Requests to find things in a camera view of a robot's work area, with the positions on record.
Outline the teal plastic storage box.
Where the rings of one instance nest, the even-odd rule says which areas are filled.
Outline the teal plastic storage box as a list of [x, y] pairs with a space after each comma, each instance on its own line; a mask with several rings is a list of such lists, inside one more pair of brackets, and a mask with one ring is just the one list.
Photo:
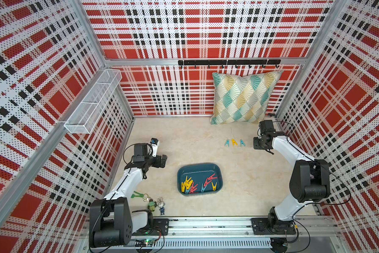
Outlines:
[[[217, 177], [217, 179], [213, 180], [213, 182], [218, 183], [217, 191], [213, 191], [212, 184], [209, 183], [206, 186], [205, 191], [201, 192], [201, 185], [204, 184], [207, 177], [213, 174], [215, 174], [215, 176]], [[191, 177], [193, 180], [193, 184], [198, 184], [198, 189], [193, 194], [185, 194], [181, 192], [181, 182], [183, 182], [186, 179], [186, 177]], [[179, 193], [183, 196], [196, 196], [217, 193], [223, 188], [223, 178], [221, 169], [218, 165], [214, 163], [199, 163], [183, 166], [177, 172], [177, 188]]]

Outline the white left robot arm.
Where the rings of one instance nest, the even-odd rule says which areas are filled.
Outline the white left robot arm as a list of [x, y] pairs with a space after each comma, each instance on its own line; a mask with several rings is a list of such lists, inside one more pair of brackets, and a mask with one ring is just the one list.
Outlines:
[[132, 234], [152, 228], [153, 215], [148, 209], [132, 212], [128, 198], [140, 182], [147, 178], [149, 168], [164, 168], [166, 155], [158, 155], [160, 141], [152, 138], [149, 143], [135, 143], [134, 154], [124, 167], [123, 177], [105, 197], [91, 203], [89, 210], [89, 249], [106, 249], [128, 245]]

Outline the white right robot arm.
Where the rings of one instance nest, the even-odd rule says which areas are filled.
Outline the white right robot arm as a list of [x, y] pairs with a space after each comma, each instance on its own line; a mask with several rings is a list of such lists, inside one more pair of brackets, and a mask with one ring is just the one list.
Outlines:
[[275, 150], [293, 166], [289, 195], [268, 215], [272, 225], [290, 223], [302, 208], [330, 196], [329, 165], [298, 148], [284, 132], [275, 129], [273, 121], [261, 121], [259, 130], [260, 136], [253, 138], [254, 149]]

